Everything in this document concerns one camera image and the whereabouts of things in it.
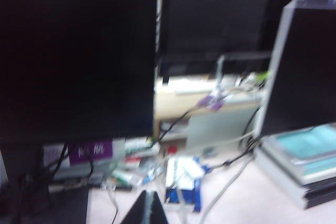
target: cable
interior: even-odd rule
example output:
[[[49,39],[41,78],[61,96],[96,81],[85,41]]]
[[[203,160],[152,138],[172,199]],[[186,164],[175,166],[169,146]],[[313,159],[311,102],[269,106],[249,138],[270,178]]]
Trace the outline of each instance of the cable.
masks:
[[[89,174],[87,175],[87,178],[90,178],[91,177],[91,175],[92,175],[92,173],[93,173],[93,171],[94,171],[94,169],[95,169],[95,167],[94,167],[94,165],[93,165],[93,158],[91,157],[91,155],[90,155],[90,153],[89,153],[89,151],[86,149],[85,150],[85,156],[86,156],[86,158],[89,160],[89,162],[90,162],[90,172],[89,172]]]
[[[213,147],[219,147],[219,146],[221,146],[221,145],[227,145],[227,144],[229,144],[229,143],[235,143],[235,142],[237,142],[237,141],[239,141],[239,140],[241,140],[241,139],[243,139],[243,138],[246,138],[247,136],[250,136],[250,135],[252,135],[252,133],[253,133],[254,131],[250,131],[250,132],[248,132],[248,133],[246,133],[245,135],[243,135],[243,136],[239,136],[239,137],[235,137],[235,138],[231,138],[231,139],[227,139],[227,140],[225,140],[225,141],[217,141],[217,142],[214,142],[214,143],[212,143],[212,146]],[[204,148],[206,148],[206,147],[208,147],[208,143],[207,144],[203,144],[203,145],[198,145],[197,146],[197,148],[191,148],[191,149],[188,149],[188,150],[186,150],[186,151],[179,151],[178,152],[178,154],[180,154],[180,155],[185,155],[185,154],[187,154],[187,153],[193,153],[193,154],[195,154],[195,152],[197,151],[197,150],[200,150],[200,151],[202,151]]]
[[[257,109],[253,112],[253,114],[251,115],[250,119],[248,120],[248,122],[247,122],[247,124],[246,124],[246,126],[245,126],[245,129],[244,129],[242,135],[245,135],[245,134],[246,134],[246,132],[247,132],[247,130],[248,130],[248,128],[249,128],[249,126],[250,126],[250,124],[251,124],[253,118],[256,116],[256,114],[257,114],[257,112],[260,110],[260,108],[261,108],[260,106],[257,107]],[[244,139],[242,138],[242,139],[239,141],[239,143],[238,143],[238,148],[241,148],[241,145],[243,144],[243,140],[244,140]]]
[[[162,140],[162,138],[164,136],[166,136],[166,134],[172,130],[172,128],[180,121],[182,120],[186,115],[188,115],[189,113],[193,112],[193,111],[196,111],[196,110],[199,110],[199,109],[202,109],[202,107],[198,107],[198,106],[194,106],[194,107],[191,107],[190,109],[188,109],[186,112],[184,112],[183,115],[181,115],[179,118],[177,118],[171,125],[170,127],[163,131],[163,134],[159,137],[159,142]]]
[[[237,160],[241,159],[242,157],[244,157],[245,155],[252,153],[252,151],[254,150],[254,144],[257,143],[259,141],[259,139],[254,139],[253,137],[250,137],[247,141],[247,146],[246,149],[243,153],[241,153],[239,156],[235,157],[234,159],[228,159],[227,161],[223,162],[220,165],[214,165],[214,166],[210,166],[209,169],[213,170],[213,169],[217,169],[223,166],[230,166],[233,162],[236,162]]]
[[[55,168],[54,171],[53,171],[52,178],[54,178],[55,174],[58,172],[59,168],[61,167],[61,164],[62,164],[62,162],[63,162],[63,160],[64,160],[63,158],[64,158],[64,156],[65,156],[65,151],[66,151],[66,150],[67,150],[67,145],[64,144],[64,145],[63,145],[63,149],[62,149],[61,154],[60,154],[59,159],[58,159],[57,166],[56,166],[56,168]]]
[[[109,194],[109,197],[110,197],[110,200],[111,200],[112,204],[114,205],[114,207],[116,209],[116,213],[115,213],[115,215],[113,217],[113,220],[112,220],[112,223],[111,223],[111,224],[114,224],[114,222],[115,222],[115,220],[117,218],[119,207],[118,207],[118,203],[117,203],[116,199],[112,196],[111,188],[109,186],[107,187],[107,192]]]
[[[220,197],[223,195],[223,193],[229,188],[230,185],[241,175],[241,173],[244,171],[248,163],[253,159],[253,156],[251,156],[248,160],[245,161],[239,172],[235,176],[233,176],[232,179],[224,186],[224,188],[219,192],[219,194],[213,199],[213,201],[210,203],[210,205],[205,209],[204,214],[201,218],[201,221],[199,224],[204,224],[205,219],[207,215],[209,214],[210,210],[213,208],[213,206],[217,203],[217,201],[220,199]]]

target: monitor stand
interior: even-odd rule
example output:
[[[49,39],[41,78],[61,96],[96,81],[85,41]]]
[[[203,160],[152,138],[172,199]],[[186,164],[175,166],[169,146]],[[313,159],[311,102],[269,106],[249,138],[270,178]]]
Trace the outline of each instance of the monitor stand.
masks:
[[[10,224],[68,224],[86,223],[89,189],[77,188],[50,194],[44,183],[22,197],[21,214],[19,201],[22,195],[21,180],[29,174],[34,178],[43,166],[42,146],[39,144],[8,144],[1,146],[1,152],[11,195]]]

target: black cable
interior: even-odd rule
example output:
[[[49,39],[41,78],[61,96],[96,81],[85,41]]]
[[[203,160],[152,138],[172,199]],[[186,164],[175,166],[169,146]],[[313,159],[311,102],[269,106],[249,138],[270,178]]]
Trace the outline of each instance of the black cable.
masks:
[[[90,155],[90,153],[89,153],[89,151],[86,149],[85,150],[85,156],[86,156],[86,158],[89,160],[89,162],[90,162],[90,167],[91,167],[91,169],[90,169],[90,172],[89,172],[89,174],[87,175],[87,178],[90,178],[91,177],[91,175],[92,175],[92,173],[93,173],[93,171],[94,171],[94,165],[93,165],[93,158],[91,157],[91,155]]]
[[[61,154],[60,154],[59,159],[58,159],[57,166],[56,166],[56,168],[55,168],[54,171],[53,171],[52,178],[54,178],[55,174],[56,174],[56,173],[58,172],[58,170],[60,169],[61,164],[62,164],[62,162],[63,162],[63,160],[64,160],[64,156],[65,156],[65,151],[66,151],[66,150],[67,150],[67,145],[64,144],[64,145],[63,145],[63,149],[62,149]]]
[[[115,215],[114,215],[114,218],[113,218],[113,221],[112,221],[111,224],[114,224],[114,221],[116,220],[117,214],[118,214],[118,209],[116,208],[116,213],[115,213]]]
[[[237,160],[241,159],[242,157],[244,157],[245,155],[252,153],[254,150],[254,144],[257,143],[259,141],[259,139],[254,139],[253,137],[249,138],[249,144],[247,144],[246,149],[243,153],[241,153],[239,156],[233,158],[233,159],[228,159],[227,161],[223,162],[220,165],[215,165],[215,166],[210,166],[209,169],[213,170],[213,169],[217,169],[223,166],[230,166],[233,162],[236,162]]]
[[[260,110],[260,107],[257,107],[257,109],[253,112],[253,114],[251,115],[250,119],[248,120],[245,128],[244,128],[244,131],[243,131],[243,134],[242,136],[244,136],[246,133],[247,133],[247,130],[253,120],[253,118],[256,116],[257,112]],[[242,138],[239,143],[238,143],[238,148],[241,148],[241,145],[243,144],[243,141],[244,141],[244,138]]]
[[[67,158],[67,157],[68,157],[68,156],[75,150],[76,147],[77,147],[77,145],[74,144],[74,145],[72,146],[72,148],[70,148],[70,149],[68,150],[68,153],[64,155],[63,158],[58,158],[58,159],[52,161],[49,165],[47,165],[47,166],[45,167],[45,170],[49,170],[52,166],[58,164],[58,162],[60,161],[60,159],[61,159],[61,161],[65,160],[65,159],[66,159],[66,158]]]
[[[201,108],[202,108],[202,107],[194,106],[194,107],[188,109],[186,112],[184,112],[184,114],[181,115],[179,118],[177,118],[177,119],[170,125],[170,127],[169,127],[167,130],[164,130],[164,131],[163,131],[163,134],[159,137],[159,142],[160,142],[160,141],[162,140],[162,138],[163,138],[164,136],[166,136],[166,134],[167,134],[169,131],[171,131],[172,128],[173,128],[173,127],[174,127],[180,120],[182,120],[186,115],[188,115],[189,113],[191,113],[191,112],[193,112],[193,111],[199,110],[199,109],[201,109]]]

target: monitor screen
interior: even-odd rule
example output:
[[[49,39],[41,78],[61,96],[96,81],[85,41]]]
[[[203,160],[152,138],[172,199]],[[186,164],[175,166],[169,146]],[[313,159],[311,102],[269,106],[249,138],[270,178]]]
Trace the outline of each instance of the monitor screen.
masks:
[[[284,8],[256,136],[336,121],[334,0],[293,0]]]
[[[0,9],[0,143],[152,134],[156,0]]]
[[[229,60],[226,73],[266,71],[290,1],[163,0],[160,75],[213,72],[220,54]]]
[[[269,0],[163,0],[161,50],[225,53],[257,50]]]

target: gray cable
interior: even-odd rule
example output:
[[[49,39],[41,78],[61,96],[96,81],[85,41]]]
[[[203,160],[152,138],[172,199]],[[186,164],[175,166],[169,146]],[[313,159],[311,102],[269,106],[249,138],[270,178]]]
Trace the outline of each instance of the gray cable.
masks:
[[[112,224],[114,224],[114,222],[115,222],[115,220],[116,220],[116,218],[117,218],[117,214],[118,214],[118,211],[119,211],[119,207],[118,207],[117,201],[116,201],[116,199],[113,197],[111,191],[112,191],[112,189],[108,186],[108,187],[107,187],[107,192],[108,192],[108,194],[109,194],[109,197],[110,197],[111,202],[113,203],[113,205],[114,205],[114,207],[115,207],[115,209],[116,209],[116,213],[115,213],[115,215],[114,215],[114,217],[113,217],[113,220],[112,220]]]
[[[224,188],[219,192],[219,194],[213,199],[213,201],[210,203],[210,205],[205,209],[204,214],[201,218],[201,221],[199,224],[204,224],[205,219],[207,217],[207,215],[209,214],[210,210],[212,209],[212,207],[217,203],[217,201],[220,199],[220,197],[223,195],[223,193],[229,188],[229,186],[240,176],[240,174],[243,172],[243,170],[245,169],[245,167],[248,165],[248,163],[253,159],[253,156],[250,156],[245,163],[243,164],[243,166],[241,167],[241,169],[239,170],[239,172],[237,172],[237,174],[235,176],[233,176],[232,179],[230,179],[230,181],[224,186]]]

